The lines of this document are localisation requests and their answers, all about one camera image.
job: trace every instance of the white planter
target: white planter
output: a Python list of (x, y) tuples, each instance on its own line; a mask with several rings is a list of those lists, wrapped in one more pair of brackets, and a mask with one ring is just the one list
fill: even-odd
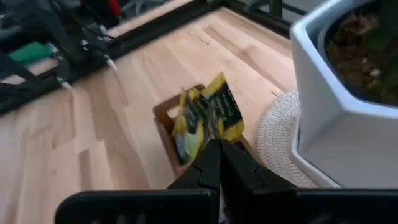
[(290, 31), (300, 131), (291, 157), (325, 187), (398, 187), (398, 108), (355, 98), (316, 48), (320, 29), (369, 0), (330, 0)]

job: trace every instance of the tea bag packet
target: tea bag packet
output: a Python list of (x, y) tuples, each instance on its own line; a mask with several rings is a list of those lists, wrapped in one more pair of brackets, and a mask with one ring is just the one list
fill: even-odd
[(223, 134), (223, 120), (220, 119), (216, 106), (215, 101), (211, 100), (210, 104), (207, 107), (207, 119), (204, 122), (204, 134), (205, 139), (203, 141), (203, 148), (207, 145), (207, 143), (211, 139), (218, 139)]
[(187, 163), (190, 160), (190, 156), (185, 152), (184, 134), (187, 128), (187, 120), (184, 117), (183, 111), (187, 103), (187, 91), (181, 89), (180, 103), (178, 104), (178, 114), (175, 119), (172, 137), (175, 141), (178, 156), (182, 164)]
[(206, 110), (208, 106), (207, 100), (203, 97), (199, 90), (193, 88), (189, 91), (189, 97), (194, 100), (195, 107), (203, 120), (207, 119)]
[(194, 160), (203, 142), (203, 117), (200, 114), (200, 108), (197, 102), (195, 89), (188, 93), (183, 115), (187, 121), (187, 128), (184, 133), (185, 152)]
[(208, 101), (214, 101), (216, 112), (223, 124), (220, 138), (231, 142), (239, 140), (244, 130), (244, 123), (224, 73), (218, 74), (201, 93)]

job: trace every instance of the small wooden tray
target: small wooden tray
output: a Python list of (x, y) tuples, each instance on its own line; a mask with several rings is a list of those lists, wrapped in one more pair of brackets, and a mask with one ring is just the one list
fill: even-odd
[[(195, 86), (194, 88), (198, 90), (202, 90), (205, 87), (202, 84)], [(180, 103), (181, 95), (174, 96), (165, 102), (154, 107), (154, 121), (157, 126), (157, 130), (160, 134), (160, 138), (162, 139), (163, 146), (165, 148), (166, 154), (169, 157), (170, 163), (173, 167), (174, 175), (178, 178), (185, 172), (187, 167), (190, 164), (181, 165), (180, 159), (178, 158), (177, 149), (174, 146), (173, 139), (171, 137), (171, 133), (174, 127), (174, 118), (171, 118), (168, 111), (176, 108)], [(242, 136), (240, 139), (241, 143), (246, 149), (250, 148), (249, 143)]]

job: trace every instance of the round white mat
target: round white mat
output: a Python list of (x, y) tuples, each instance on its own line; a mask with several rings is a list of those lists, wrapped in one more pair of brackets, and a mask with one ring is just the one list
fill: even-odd
[(319, 187), (289, 157), (299, 110), (297, 90), (289, 91), (273, 102), (260, 122), (257, 153), (268, 169), (296, 186)]

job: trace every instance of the green object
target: green object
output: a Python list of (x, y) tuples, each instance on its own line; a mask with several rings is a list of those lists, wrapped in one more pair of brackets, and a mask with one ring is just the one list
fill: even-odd
[(365, 46), (369, 50), (382, 52), (394, 41), (395, 37), (375, 27), (364, 36)]
[(388, 62), (387, 67), (384, 69), (386, 73), (384, 85), (386, 88), (395, 88), (398, 86), (398, 54)]
[(379, 15), (379, 27), (390, 35), (398, 35), (398, 0), (382, 0)]
[(50, 46), (34, 42), (10, 53), (8, 56), (17, 62), (29, 65), (50, 57), (51, 55), (52, 51)]

